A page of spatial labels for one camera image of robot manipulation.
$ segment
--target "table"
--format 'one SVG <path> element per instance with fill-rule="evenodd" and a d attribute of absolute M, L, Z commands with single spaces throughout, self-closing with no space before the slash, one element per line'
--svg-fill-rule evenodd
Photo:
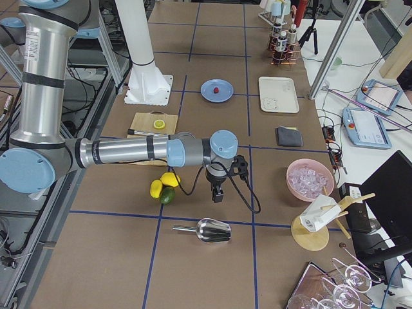
<path fill-rule="evenodd" d="M 301 26 L 298 29 L 298 37 L 300 37 L 306 30 L 306 28 L 310 25 L 310 20 L 303 20 Z M 312 47 L 312 38 L 310 42 L 307 42 L 303 46 L 302 56 L 304 57 L 304 65 L 308 74 L 308 80 L 310 84 L 312 84 L 312 82 L 314 81 L 314 78 L 321 66 L 321 63 L 315 60 L 323 60 L 323 57 L 329 48 L 329 45 L 332 41 L 333 36 L 335 35 L 338 26 L 339 21 L 317 21 L 316 28 L 319 45 L 318 55 L 314 55 Z M 342 47 L 339 51 L 339 56 L 343 59 L 343 63 L 354 64 L 359 66 L 362 64 L 375 62 L 377 59 L 381 57 L 381 54 L 378 51 L 377 47 L 375 46 L 375 43 L 372 41 L 363 24 L 360 21 L 356 21 L 353 24 L 348 36 L 346 37 L 346 40 L 342 44 Z M 377 67 L 372 71 L 368 80 L 377 79 L 389 85 L 397 84 L 397 81 L 395 80 L 382 79 L 382 77 L 379 74 L 379 69 L 383 64 L 384 61 L 381 61 L 377 65 Z M 359 87 L 364 77 L 369 73 L 371 67 L 372 64 L 362 67 L 340 66 L 335 73 L 331 72 L 330 75 L 326 78 L 326 80 L 330 83 L 330 88 L 339 89 L 342 91 L 349 91 Z M 347 93 L 346 96 L 351 98 L 354 93 L 355 90 Z M 318 110 L 319 116 L 324 116 L 326 114 L 334 121 L 335 124 L 339 124 L 341 121 L 340 118 L 332 113 L 341 115 L 342 109 L 345 108 L 348 105 L 348 103 L 336 97 L 333 94 L 328 94 L 326 100 L 325 97 L 326 92 L 320 92 L 315 100 L 316 107 L 318 109 L 323 108 L 327 111 L 326 113 L 324 113 L 323 111 Z M 411 103 L 405 95 L 402 95 L 402 98 L 400 99 L 398 104 L 401 106 L 411 108 Z M 405 117 L 411 118 L 412 113 L 402 111 L 400 109 L 396 110 Z M 408 124 L 399 115 L 392 114 L 391 118 L 404 125 Z M 393 128 L 392 125 L 388 124 L 385 121 L 384 126 L 386 129 Z M 363 183 L 397 150 L 401 150 L 409 159 L 412 158 L 411 135 L 405 131 L 395 131 L 389 133 L 389 139 L 391 140 L 393 147 L 388 150 L 355 147 L 350 142 L 346 132 L 344 132 L 344 129 L 342 131 L 340 126 L 335 127 L 335 136 L 337 138 L 337 142 L 342 147 L 342 161 L 347 170 L 346 174 L 343 171 L 343 169 L 340 169 L 340 180 L 337 179 L 337 181 L 339 182 L 338 185 L 342 185 L 344 182 L 359 184 Z M 381 234 L 383 239 L 388 238 L 388 235 L 383 230 L 379 230 L 379 233 Z M 394 244 L 392 241 L 389 241 L 388 245 L 391 247 Z M 407 263 L 403 263 L 402 266 L 406 269 L 408 274 L 412 274 L 412 269 Z M 397 291 L 396 298 L 401 295 L 412 294 L 412 282 L 407 279 L 403 279 L 402 282 L 406 288 L 403 290 L 395 289 Z M 375 291 L 370 293 L 371 295 L 373 295 L 373 298 L 377 304 L 380 304 L 382 301 L 383 289 L 383 286 L 378 286 L 375 289 Z M 395 307 L 394 303 L 390 303 L 392 298 L 394 297 L 389 297 L 388 299 L 388 308 Z"/>
<path fill-rule="evenodd" d="M 211 201 L 210 184 L 201 176 L 192 196 L 178 192 L 172 204 L 160 205 L 149 196 L 149 185 L 165 167 L 91 167 L 31 308 L 280 309 L 307 262 L 325 270 L 332 269 L 332 257 L 350 262 L 338 248 L 347 239 L 337 229 L 330 231 L 330 242 L 320 252 L 306 251 L 292 239 L 290 223 L 308 203 L 288 191 L 286 168 L 298 158 L 325 166 L 330 161 L 314 102 L 304 97 L 309 83 L 303 61 L 270 64 L 265 51 L 269 29 L 259 11 L 249 5 L 157 2 L 149 28 L 157 66 L 174 75 L 169 105 L 125 105 L 118 96 L 102 137 L 126 137 L 134 114 L 153 110 L 178 115 L 177 131 L 196 137 L 229 129 L 238 137 L 238 153 L 250 164 L 262 213 L 251 215 L 229 182 L 224 183 L 223 203 Z M 298 114 L 260 110 L 258 77 L 265 75 L 294 79 Z M 234 86 L 227 103 L 202 99 L 200 86 L 212 78 Z M 297 126 L 304 146 L 276 146 L 274 128 L 280 125 Z M 197 169 L 178 169 L 185 187 L 191 186 Z M 247 188 L 241 190 L 250 199 Z M 231 224 L 228 243 L 206 245 L 171 229 L 207 217 Z"/>

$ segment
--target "blue joint cap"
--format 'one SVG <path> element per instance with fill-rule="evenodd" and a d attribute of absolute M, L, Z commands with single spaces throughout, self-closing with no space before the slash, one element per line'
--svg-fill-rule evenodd
<path fill-rule="evenodd" d="M 9 28 L 24 28 L 26 25 L 17 17 L 6 17 L 0 21 L 4 27 Z"/>
<path fill-rule="evenodd" d="M 21 193 L 34 193 L 55 181 L 53 165 L 31 149 L 13 148 L 0 156 L 0 179 L 7 187 Z"/>
<path fill-rule="evenodd" d="M 93 29 L 79 29 L 76 39 L 97 39 L 100 36 L 100 27 Z"/>
<path fill-rule="evenodd" d="M 34 8 L 40 8 L 42 10 L 50 10 L 52 8 L 58 8 L 62 5 L 65 5 L 70 0 L 21 0 L 21 1 Z"/>
<path fill-rule="evenodd" d="M 219 130 L 211 136 L 211 148 L 214 153 L 224 159 L 231 159 L 238 153 L 238 139 L 227 130 Z"/>
<path fill-rule="evenodd" d="M 167 141 L 167 165 L 183 167 L 186 162 L 186 152 L 181 140 Z"/>

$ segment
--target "white tray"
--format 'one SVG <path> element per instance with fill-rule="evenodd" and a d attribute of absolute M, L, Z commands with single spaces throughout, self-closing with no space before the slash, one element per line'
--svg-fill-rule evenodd
<path fill-rule="evenodd" d="M 297 113 L 295 84 L 286 77 L 259 78 L 260 108 L 269 113 Z"/>

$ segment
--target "pink bowl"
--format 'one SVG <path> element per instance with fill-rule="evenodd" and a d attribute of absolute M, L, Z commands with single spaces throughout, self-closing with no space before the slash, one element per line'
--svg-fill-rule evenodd
<path fill-rule="evenodd" d="M 314 198 L 307 198 L 306 196 L 300 194 L 297 192 L 293 187 L 292 184 L 289 181 L 289 174 L 291 171 L 295 169 L 301 169 L 302 167 L 307 167 L 309 169 L 313 169 L 317 173 L 322 173 L 325 177 L 328 179 L 328 183 L 326 184 L 326 195 L 330 195 L 333 191 L 333 188 L 335 187 L 335 181 L 333 179 L 332 173 L 329 171 L 329 169 L 324 166 L 322 163 L 319 163 L 318 161 L 312 160 L 312 159 L 298 159 L 296 161 L 293 161 L 289 166 L 288 170 L 286 171 L 286 184 L 290 190 L 290 192 L 299 198 L 300 200 L 303 201 L 314 201 Z"/>

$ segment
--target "blue plate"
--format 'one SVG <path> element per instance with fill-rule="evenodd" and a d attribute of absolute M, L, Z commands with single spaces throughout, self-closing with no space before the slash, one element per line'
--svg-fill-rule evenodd
<path fill-rule="evenodd" d="M 218 93 L 214 93 L 214 88 L 219 88 Z M 201 95 L 213 103 L 222 103 L 228 101 L 233 96 L 233 86 L 223 79 L 211 79 L 201 85 Z"/>

